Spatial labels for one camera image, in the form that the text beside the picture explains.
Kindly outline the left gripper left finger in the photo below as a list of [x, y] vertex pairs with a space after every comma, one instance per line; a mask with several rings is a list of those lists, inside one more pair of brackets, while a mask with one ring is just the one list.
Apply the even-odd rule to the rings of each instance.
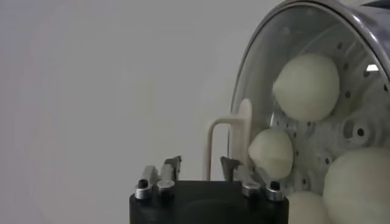
[[179, 178], [181, 162], [181, 156], [165, 159], [160, 172], [153, 165], [146, 166], [135, 186], [135, 198], [152, 198], [154, 188], [157, 188], [158, 195], [171, 194]]

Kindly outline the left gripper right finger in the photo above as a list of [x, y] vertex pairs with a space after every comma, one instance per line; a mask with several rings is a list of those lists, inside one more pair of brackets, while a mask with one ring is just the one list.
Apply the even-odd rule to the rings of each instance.
[[226, 181], [239, 181], [241, 192], [247, 198], [253, 198], [261, 191], [269, 201], [283, 201], [283, 193], [280, 190], [278, 182], [271, 181], [270, 184], [256, 181], [253, 172], [237, 159], [231, 159], [226, 156], [220, 157], [222, 172]]

